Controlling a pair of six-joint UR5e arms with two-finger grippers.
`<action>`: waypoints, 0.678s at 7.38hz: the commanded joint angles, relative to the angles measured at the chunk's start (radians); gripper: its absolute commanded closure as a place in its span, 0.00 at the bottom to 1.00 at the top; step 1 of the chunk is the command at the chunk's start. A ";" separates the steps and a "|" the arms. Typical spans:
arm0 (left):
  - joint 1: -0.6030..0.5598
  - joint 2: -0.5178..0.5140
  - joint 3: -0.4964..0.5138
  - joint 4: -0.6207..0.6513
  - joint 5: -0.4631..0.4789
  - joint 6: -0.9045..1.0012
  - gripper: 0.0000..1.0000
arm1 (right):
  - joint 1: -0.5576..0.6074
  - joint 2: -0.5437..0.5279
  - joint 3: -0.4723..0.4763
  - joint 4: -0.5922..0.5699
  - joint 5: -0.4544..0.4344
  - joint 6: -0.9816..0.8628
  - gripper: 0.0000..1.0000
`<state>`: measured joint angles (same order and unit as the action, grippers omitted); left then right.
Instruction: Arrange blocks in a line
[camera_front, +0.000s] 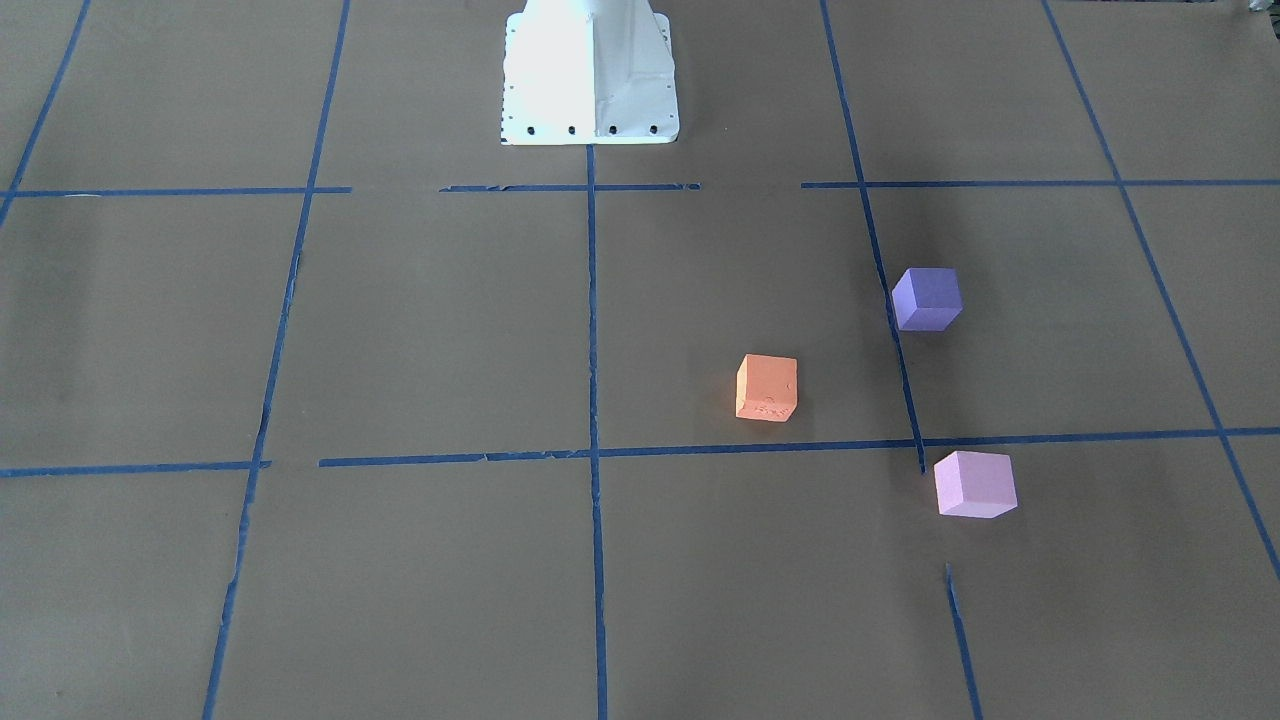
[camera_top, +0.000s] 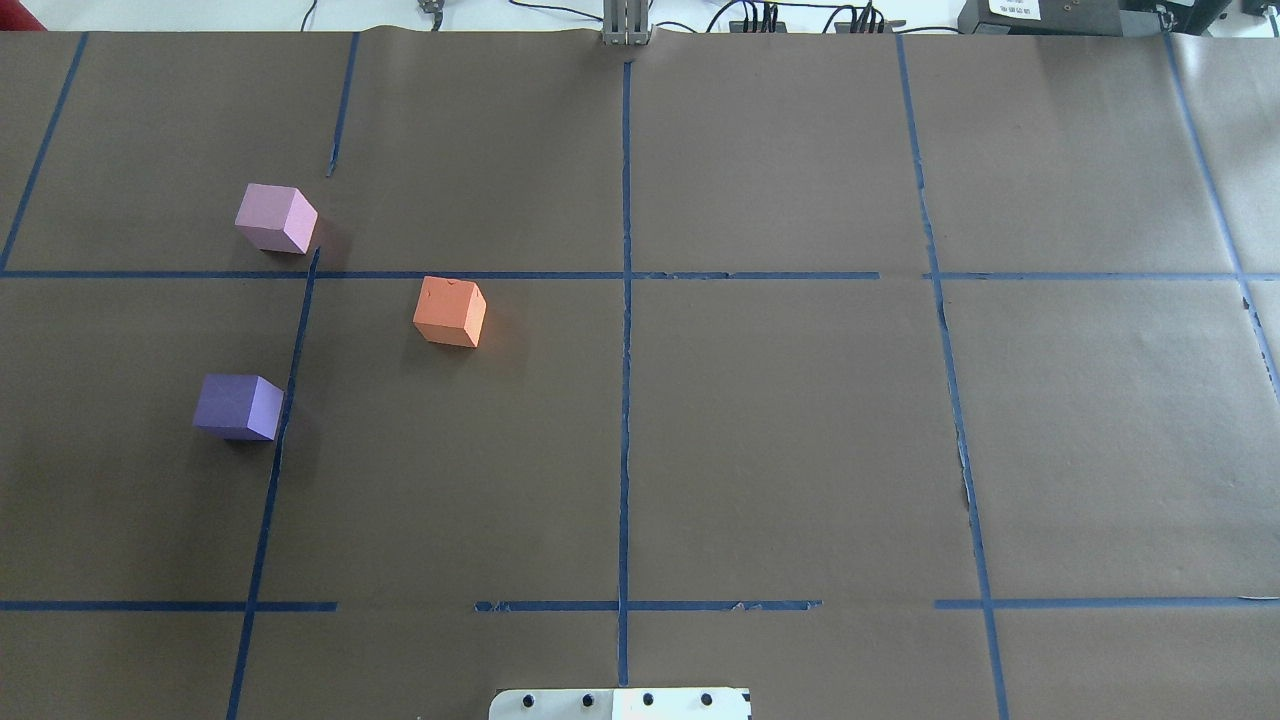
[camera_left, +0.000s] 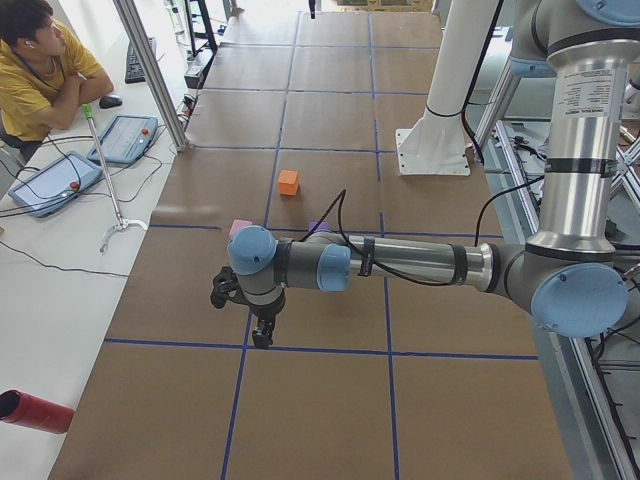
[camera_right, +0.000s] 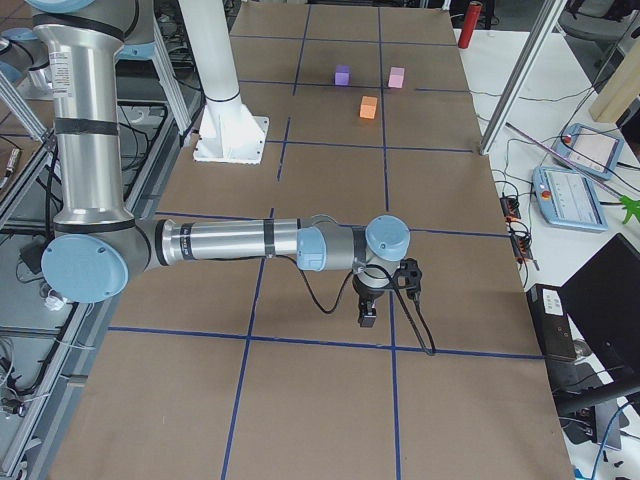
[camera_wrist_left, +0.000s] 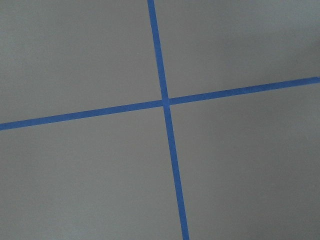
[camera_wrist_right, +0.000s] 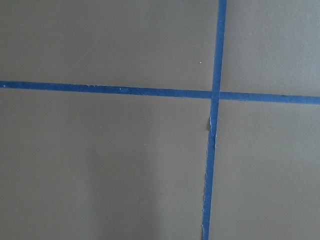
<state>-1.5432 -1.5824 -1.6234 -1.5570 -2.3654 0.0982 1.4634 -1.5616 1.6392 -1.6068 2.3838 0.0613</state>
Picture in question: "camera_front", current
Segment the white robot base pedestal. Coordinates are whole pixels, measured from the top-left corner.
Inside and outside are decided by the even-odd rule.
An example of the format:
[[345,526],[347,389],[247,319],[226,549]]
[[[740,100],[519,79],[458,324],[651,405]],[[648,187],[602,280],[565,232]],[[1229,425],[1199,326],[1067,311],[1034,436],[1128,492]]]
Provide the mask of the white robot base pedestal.
[[500,143],[672,143],[669,18],[648,1],[527,1],[506,18]]

